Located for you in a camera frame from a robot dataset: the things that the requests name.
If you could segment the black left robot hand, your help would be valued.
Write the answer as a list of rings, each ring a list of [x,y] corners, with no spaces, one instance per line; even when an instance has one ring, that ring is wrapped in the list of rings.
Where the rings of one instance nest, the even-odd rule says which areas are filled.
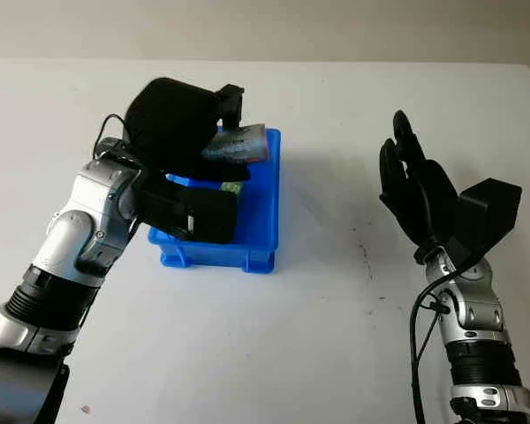
[[[125,113],[132,150],[147,166],[184,178],[245,181],[243,163],[209,160],[202,151],[218,133],[239,128],[244,89],[232,84],[213,92],[167,77],[150,81]]]

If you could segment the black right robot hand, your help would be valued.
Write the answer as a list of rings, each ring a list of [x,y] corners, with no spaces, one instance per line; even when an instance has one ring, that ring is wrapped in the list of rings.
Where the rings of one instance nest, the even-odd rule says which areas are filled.
[[[380,200],[416,245],[420,265],[453,234],[458,194],[443,167],[425,157],[408,117],[393,117],[394,137],[380,149]]]

